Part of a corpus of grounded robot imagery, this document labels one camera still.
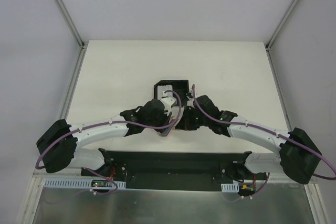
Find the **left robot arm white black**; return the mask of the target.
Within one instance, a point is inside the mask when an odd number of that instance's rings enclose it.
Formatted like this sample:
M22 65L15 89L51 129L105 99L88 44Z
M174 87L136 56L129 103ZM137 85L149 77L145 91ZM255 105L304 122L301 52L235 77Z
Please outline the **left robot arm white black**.
M38 139L36 145L40 156L36 169L56 173L67 167L88 168L99 176L111 170L111 161L102 147L89 150L87 146L104 140L142 133L147 129L156 131L172 126L172 107L177 104L173 97L152 99L144 106L125 110L105 121L94 124L69 124L66 120L55 121Z

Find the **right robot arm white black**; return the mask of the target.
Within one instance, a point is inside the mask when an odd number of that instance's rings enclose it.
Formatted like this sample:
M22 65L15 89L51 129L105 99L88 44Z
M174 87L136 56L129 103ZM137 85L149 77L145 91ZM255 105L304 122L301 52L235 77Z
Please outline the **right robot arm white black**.
M239 163L236 173L242 179L248 179L254 173L283 172L295 182L305 185L320 162L320 158L314 155L319 149L304 130L296 127L287 132L249 123L234 112L219 110L206 95L185 107L176 128L195 131L202 126L215 134L246 140L270 151L270 159L251 153Z

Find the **tan leather card holder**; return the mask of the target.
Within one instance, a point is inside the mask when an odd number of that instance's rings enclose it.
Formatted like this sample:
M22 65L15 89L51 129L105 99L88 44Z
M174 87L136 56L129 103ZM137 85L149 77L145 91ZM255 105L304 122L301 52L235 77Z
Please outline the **tan leather card holder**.
M176 126L178 125L180 119L177 119L174 124L166 129L163 130L163 132L158 132L158 135L160 137L167 137L173 130L175 130Z

